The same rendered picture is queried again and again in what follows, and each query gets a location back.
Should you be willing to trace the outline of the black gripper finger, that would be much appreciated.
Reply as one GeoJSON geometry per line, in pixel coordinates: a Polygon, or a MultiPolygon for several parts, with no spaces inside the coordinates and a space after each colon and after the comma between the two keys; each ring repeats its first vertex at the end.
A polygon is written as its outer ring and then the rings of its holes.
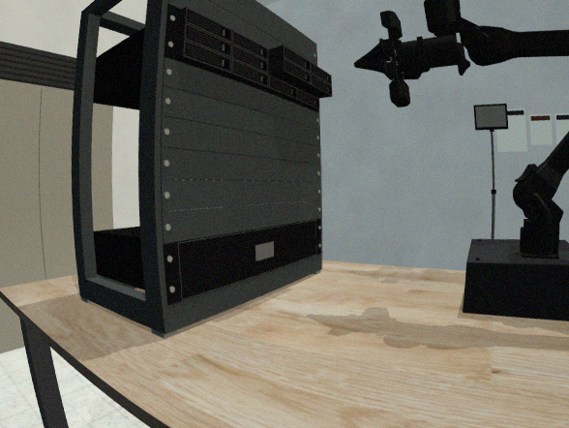
{"type": "Polygon", "coordinates": [[[371,51],[369,51],[363,57],[361,57],[356,62],[354,62],[354,65],[357,63],[360,63],[360,62],[365,62],[365,61],[370,61],[370,60],[375,60],[375,59],[380,59],[380,58],[385,58],[386,61],[391,61],[391,56],[389,57],[386,54],[386,52],[384,51],[383,39],[382,38],[379,39],[379,44],[377,44],[371,51]]]}
{"type": "Polygon", "coordinates": [[[371,60],[371,61],[365,61],[365,62],[360,62],[354,65],[355,68],[359,68],[359,69],[366,69],[366,70],[372,70],[372,71],[377,71],[380,73],[384,73],[390,80],[393,80],[388,74],[387,74],[387,65],[386,65],[387,61],[384,58],[380,58],[380,59],[375,59],[375,60],[371,60]],[[382,67],[382,68],[376,68],[376,67],[382,67]]]}

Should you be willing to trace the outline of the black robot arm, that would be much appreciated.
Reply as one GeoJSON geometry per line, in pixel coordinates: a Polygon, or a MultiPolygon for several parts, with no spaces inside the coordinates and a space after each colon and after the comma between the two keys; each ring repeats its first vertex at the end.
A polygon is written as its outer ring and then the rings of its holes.
{"type": "MultiPolygon", "coordinates": [[[[429,38],[434,68],[458,64],[462,76],[470,67],[464,47],[470,60],[479,66],[518,57],[569,56],[569,30],[516,32],[478,26],[461,17],[460,0],[425,0],[424,8],[428,30],[435,35],[429,38]],[[457,42],[456,33],[460,33],[461,43],[457,42]]],[[[559,259],[559,223],[563,210],[552,198],[568,169],[569,132],[545,162],[538,167],[528,165],[515,180],[518,183],[513,199],[527,218],[521,227],[523,258],[559,259]]]]}

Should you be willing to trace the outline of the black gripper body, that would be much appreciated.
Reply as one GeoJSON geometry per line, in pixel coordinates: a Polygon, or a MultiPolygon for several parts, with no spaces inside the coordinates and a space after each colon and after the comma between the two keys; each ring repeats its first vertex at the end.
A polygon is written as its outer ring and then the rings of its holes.
{"type": "Polygon", "coordinates": [[[415,41],[402,43],[399,40],[403,36],[402,26],[396,13],[380,12],[380,18],[381,25],[388,29],[389,36],[389,39],[383,40],[384,51],[392,59],[386,63],[387,74],[394,79],[389,84],[390,99],[396,107],[407,107],[410,104],[409,87],[405,81],[401,81],[404,80],[403,72],[423,69],[429,71],[434,67],[429,38],[416,37],[415,41]]]}

